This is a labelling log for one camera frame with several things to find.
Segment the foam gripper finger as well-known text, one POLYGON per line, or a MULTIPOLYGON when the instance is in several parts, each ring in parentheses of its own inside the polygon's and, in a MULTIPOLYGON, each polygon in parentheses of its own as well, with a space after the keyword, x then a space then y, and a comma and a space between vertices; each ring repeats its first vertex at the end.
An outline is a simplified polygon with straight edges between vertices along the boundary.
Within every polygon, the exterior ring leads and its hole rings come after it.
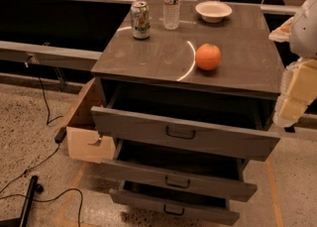
POLYGON ((293 23, 293 17, 287 19, 279 27, 277 27, 275 30, 273 30, 268 35, 268 38, 271 41, 278 42, 278 43, 289 42, 292 23, 293 23))

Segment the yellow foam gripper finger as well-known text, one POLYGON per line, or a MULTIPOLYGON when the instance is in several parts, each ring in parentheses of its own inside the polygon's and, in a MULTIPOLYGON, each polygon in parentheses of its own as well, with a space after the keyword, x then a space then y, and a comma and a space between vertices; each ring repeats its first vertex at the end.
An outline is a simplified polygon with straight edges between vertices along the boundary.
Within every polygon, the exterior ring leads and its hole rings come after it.
POLYGON ((298 122, 317 98, 317 59, 303 58, 288 65, 282 75, 273 123, 290 127, 298 122))

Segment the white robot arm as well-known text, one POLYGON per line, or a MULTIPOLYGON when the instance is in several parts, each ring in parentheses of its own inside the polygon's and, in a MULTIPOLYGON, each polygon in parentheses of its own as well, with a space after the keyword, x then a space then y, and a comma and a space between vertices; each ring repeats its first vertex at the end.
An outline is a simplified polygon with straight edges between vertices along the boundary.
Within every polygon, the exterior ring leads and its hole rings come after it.
POLYGON ((317 98, 317 0, 306 0, 268 38, 289 42, 291 52, 299 56, 283 72, 273 114, 275 125, 291 127, 317 98))

